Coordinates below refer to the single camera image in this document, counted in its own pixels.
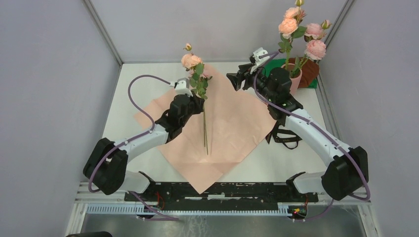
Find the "pink flower stem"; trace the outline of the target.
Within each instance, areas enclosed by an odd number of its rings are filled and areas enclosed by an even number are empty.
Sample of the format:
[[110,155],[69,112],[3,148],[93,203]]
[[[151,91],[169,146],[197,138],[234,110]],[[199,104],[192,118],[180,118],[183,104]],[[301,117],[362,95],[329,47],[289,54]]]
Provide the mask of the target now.
[[296,78],[300,75],[302,67],[309,60],[321,60],[326,55],[326,45],[322,39],[326,36],[326,30],[332,25],[330,20],[325,20],[321,24],[310,23],[305,26],[303,35],[306,42],[304,55],[301,58],[296,58],[294,68],[291,70],[291,78]]
[[[204,70],[198,70],[197,66],[192,67],[190,70],[190,83],[191,90],[199,98],[202,98],[204,101],[208,99],[207,89],[209,86],[209,80],[212,79],[212,76],[208,76],[204,73]],[[208,142],[208,132],[207,132],[207,116],[205,111],[205,106],[203,106],[203,131],[204,131],[204,147],[206,149],[207,155],[209,154],[209,142]]]

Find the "peach flower stem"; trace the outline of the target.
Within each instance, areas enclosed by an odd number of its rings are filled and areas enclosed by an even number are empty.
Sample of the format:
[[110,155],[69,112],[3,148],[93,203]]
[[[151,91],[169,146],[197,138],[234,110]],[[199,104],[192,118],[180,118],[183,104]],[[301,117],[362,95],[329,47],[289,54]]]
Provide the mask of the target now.
[[203,63],[202,59],[193,53],[192,51],[192,45],[189,43],[186,43],[185,47],[183,48],[187,53],[182,56],[181,58],[181,64],[185,68],[187,72],[190,73],[190,70],[192,67],[197,66],[198,70],[204,70],[204,73],[208,76],[210,76],[205,69],[205,64]]
[[301,8],[304,3],[304,0],[296,0],[295,7],[286,10],[283,20],[278,26],[281,39],[278,43],[279,51],[286,54],[285,69],[288,68],[293,40],[303,37],[307,29],[307,27],[301,26],[306,16],[305,11]]

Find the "pink flower bouquet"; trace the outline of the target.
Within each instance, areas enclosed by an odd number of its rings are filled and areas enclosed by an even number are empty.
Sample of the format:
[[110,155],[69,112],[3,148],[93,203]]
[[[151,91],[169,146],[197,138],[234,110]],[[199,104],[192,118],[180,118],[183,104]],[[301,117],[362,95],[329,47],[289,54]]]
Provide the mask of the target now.
[[206,64],[210,76],[205,111],[193,115],[180,135],[167,144],[138,156],[131,171],[156,179],[157,168],[167,162],[199,194],[216,182],[263,182],[261,174],[244,171],[241,178],[230,173],[265,140],[275,121],[266,104],[246,91],[236,91],[214,64]]

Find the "black ribbon gold lettering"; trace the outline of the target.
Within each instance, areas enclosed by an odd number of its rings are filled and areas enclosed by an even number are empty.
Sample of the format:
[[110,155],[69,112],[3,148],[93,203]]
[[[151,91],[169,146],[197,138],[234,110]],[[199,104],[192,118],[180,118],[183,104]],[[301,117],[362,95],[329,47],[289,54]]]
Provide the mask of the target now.
[[299,142],[302,139],[291,130],[280,128],[280,126],[276,124],[265,136],[265,140],[267,144],[270,144],[270,142],[273,141],[284,145],[289,150],[293,150],[298,147]]

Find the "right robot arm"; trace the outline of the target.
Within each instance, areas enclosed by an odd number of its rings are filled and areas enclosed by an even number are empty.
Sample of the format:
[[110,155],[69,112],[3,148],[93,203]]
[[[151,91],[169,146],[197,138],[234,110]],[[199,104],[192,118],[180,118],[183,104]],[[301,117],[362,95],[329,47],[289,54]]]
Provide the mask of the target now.
[[291,95],[289,71],[273,68],[268,76],[262,67],[252,71],[252,64],[240,65],[236,73],[226,77],[236,91],[252,88],[259,99],[267,103],[268,111],[277,124],[283,126],[316,152],[327,167],[324,172],[302,172],[287,180],[286,197],[299,201],[306,193],[326,193],[334,200],[350,196],[369,200],[368,154],[362,147],[351,147],[324,130]]

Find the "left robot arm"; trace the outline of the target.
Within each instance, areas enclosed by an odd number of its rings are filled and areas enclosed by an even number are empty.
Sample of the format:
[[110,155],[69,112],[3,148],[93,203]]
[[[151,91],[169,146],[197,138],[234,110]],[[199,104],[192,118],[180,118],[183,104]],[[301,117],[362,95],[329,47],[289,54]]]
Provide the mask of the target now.
[[191,116],[204,111],[204,102],[195,94],[176,95],[169,109],[147,130],[120,141],[100,139],[83,169],[89,191],[105,195],[118,190],[136,192],[143,201],[150,201],[155,196],[153,180],[143,172],[128,171],[128,163],[144,152],[174,140]]

